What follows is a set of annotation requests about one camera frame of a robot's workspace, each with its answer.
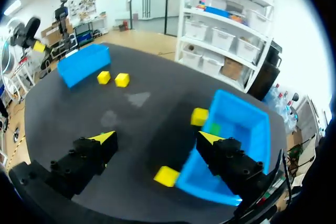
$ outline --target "yellow cube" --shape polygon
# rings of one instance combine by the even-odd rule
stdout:
[[[99,84],[107,84],[111,79],[111,75],[109,71],[101,71],[97,76]]]
[[[207,120],[209,111],[206,109],[195,108],[191,115],[191,125],[203,126]]]
[[[125,88],[130,82],[130,75],[128,73],[120,73],[114,81],[116,82],[117,87]]]
[[[179,175],[180,173],[174,169],[168,166],[162,166],[154,177],[154,180],[164,186],[173,187]]]

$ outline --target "floor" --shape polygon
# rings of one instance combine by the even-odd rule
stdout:
[[[147,31],[138,30],[128,30],[128,31],[111,31],[102,37],[97,38],[94,43],[99,44],[103,42],[113,43],[120,46],[130,47],[136,50],[148,52],[150,54],[158,55],[169,60],[174,60],[175,56],[175,46],[176,38],[172,36],[166,36],[163,34],[152,33]],[[56,68],[57,63],[53,62],[51,69]],[[25,128],[24,128],[24,113],[25,104],[12,103],[8,107],[8,112],[10,114],[8,130],[5,134],[5,146],[4,150],[8,156],[8,161],[6,164],[6,171],[21,163],[30,163],[30,158],[28,155],[27,144],[25,139]],[[18,141],[14,143],[13,132],[16,128],[20,129],[20,134]],[[287,148],[293,147],[295,144],[302,142],[302,139],[298,136],[299,134],[289,135],[287,138]],[[283,210],[286,207],[282,198],[279,199],[278,208]]]
[[[117,24],[121,24],[123,20],[117,20]],[[177,36],[178,17],[167,18],[167,34]],[[149,20],[133,20],[133,29],[139,31],[151,31],[154,33],[164,33],[164,18],[154,18]]]

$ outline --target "black table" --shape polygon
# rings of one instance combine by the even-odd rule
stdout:
[[[231,218],[235,207],[164,187],[153,180],[154,175],[163,165],[181,170],[195,143],[191,113],[196,107],[209,108],[218,89],[268,113],[269,170],[279,150],[286,147],[282,118],[250,95],[188,67],[133,49],[107,46],[112,64],[105,69],[113,77],[129,73],[129,86],[99,85],[98,74],[93,74],[70,90],[57,71],[50,73],[26,97],[30,159],[49,170],[50,161],[63,157],[75,139],[116,130],[119,151],[103,174],[95,176],[73,201],[129,220],[219,223]]]

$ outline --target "blue tray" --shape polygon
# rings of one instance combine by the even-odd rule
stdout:
[[[211,134],[213,123],[220,125],[220,137],[239,140],[246,154],[255,161],[262,161],[264,173],[268,173],[270,127],[267,113],[228,92],[217,90],[202,131]],[[176,186],[217,203],[238,206],[241,202],[220,177],[211,174],[196,148],[184,164]]]
[[[64,82],[71,88],[85,77],[110,63],[109,48],[92,44],[61,60],[57,69]]]
[[[218,8],[215,8],[215,7],[211,7],[211,6],[205,6],[205,11],[207,13],[213,13],[213,14],[216,14],[216,15],[219,15],[219,16],[222,16],[222,17],[226,17],[226,18],[229,18],[229,16],[230,16],[230,13],[228,13],[227,11],[221,10],[221,9],[218,9]]]

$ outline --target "ceiling light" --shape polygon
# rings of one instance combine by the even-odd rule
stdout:
[[[18,9],[21,6],[21,1],[20,0],[16,0],[14,1],[14,3],[12,3],[10,5],[9,8],[6,9],[6,11],[4,11],[4,14],[6,16],[10,15],[13,11],[15,11],[16,9]]]

